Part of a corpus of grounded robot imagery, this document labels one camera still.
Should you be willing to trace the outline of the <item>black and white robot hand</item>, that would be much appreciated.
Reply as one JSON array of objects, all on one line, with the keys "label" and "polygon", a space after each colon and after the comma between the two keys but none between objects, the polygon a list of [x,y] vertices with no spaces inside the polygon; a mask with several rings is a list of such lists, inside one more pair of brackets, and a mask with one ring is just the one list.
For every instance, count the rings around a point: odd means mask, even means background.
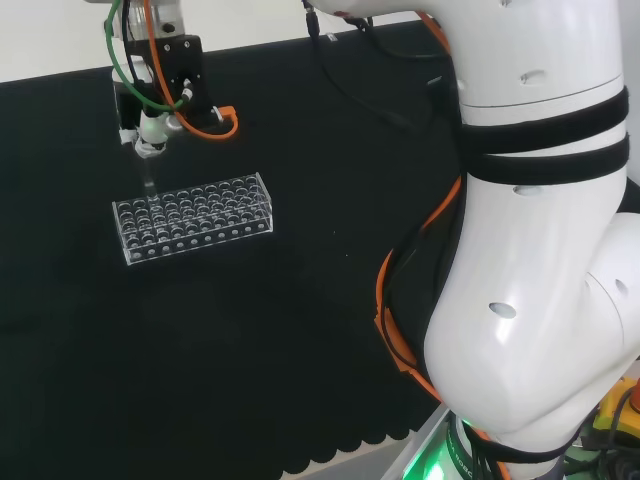
[{"label": "black and white robot hand", "polygon": [[123,83],[113,84],[116,112],[119,118],[119,139],[129,145],[142,159],[157,157],[166,151],[171,136],[183,130],[173,115],[149,112]]}]

